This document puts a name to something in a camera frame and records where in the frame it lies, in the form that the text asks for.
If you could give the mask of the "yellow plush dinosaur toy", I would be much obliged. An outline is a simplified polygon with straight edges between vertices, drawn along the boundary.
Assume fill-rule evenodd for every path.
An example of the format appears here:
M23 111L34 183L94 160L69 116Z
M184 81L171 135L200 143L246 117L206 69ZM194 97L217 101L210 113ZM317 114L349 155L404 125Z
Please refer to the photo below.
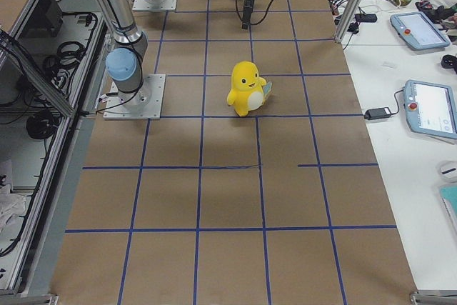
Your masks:
M260 76L257 66L250 61L235 65L231 74L231 90L226 102L240 117L263 106L271 93L272 83Z

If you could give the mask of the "black power adapter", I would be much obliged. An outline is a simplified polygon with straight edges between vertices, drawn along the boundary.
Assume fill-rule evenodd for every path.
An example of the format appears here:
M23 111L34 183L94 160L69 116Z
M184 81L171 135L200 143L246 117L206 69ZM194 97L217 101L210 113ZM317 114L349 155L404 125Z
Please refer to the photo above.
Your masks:
M388 107L367 109L363 114L365 120L379 120L391 117L393 113Z

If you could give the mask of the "upper teach pendant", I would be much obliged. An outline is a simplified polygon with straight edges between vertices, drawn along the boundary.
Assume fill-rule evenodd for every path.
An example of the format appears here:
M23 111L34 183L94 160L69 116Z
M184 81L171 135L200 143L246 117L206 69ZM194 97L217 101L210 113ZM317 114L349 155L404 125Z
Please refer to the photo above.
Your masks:
M395 14L390 17L390 23L413 50L446 48L451 44L423 12Z

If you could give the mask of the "teach pendant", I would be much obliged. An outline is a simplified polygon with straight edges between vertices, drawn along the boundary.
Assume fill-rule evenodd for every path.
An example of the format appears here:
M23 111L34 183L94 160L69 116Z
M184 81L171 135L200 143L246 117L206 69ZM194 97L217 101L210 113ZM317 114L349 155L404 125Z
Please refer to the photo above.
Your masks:
M395 14L390 17L390 23L413 50L446 48L451 44L423 12Z
M456 140L456 103L450 86L408 80L403 99L412 132Z

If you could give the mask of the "lower teach pendant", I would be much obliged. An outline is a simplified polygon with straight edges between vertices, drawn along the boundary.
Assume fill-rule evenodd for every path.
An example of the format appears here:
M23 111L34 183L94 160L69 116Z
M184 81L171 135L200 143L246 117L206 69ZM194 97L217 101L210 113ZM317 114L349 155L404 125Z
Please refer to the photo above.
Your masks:
M403 99L412 132L456 140L456 103L450 86L408 80Z

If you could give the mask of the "metal side rack frame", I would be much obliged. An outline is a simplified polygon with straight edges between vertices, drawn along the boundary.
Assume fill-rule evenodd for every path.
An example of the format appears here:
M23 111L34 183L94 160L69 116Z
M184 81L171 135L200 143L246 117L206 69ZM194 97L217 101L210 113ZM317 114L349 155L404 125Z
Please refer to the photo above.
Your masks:
M23 214L1 231L1 296L44 295L50 263L41 264L41 228L63 178L69 132L105 24L95 0L62 0L61 28L31 28L40 1L1 0L1 174L26 200ZM65 41L88 46L62 88L44 76L42 61Z

